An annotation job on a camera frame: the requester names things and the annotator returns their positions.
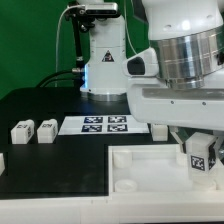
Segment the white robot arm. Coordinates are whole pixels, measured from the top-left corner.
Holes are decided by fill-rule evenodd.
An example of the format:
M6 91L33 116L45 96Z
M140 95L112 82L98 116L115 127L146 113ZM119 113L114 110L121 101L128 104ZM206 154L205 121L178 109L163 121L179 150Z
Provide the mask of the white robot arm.
M91 49L83 96L126 96L133 117L151 125L224 131L224 0L133 0L150 47L129 59L118 6L80 3Z

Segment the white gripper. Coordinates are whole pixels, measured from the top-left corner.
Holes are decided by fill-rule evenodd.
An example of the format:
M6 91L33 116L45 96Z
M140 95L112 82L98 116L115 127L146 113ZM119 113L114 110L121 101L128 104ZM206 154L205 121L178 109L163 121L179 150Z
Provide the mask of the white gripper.
M187 133L184 128L217 130L215 154L224 143L224 90L195 89L173 91L146 83L130 84L128 105L133 117L143 123L168 125L173 138L185 153Z

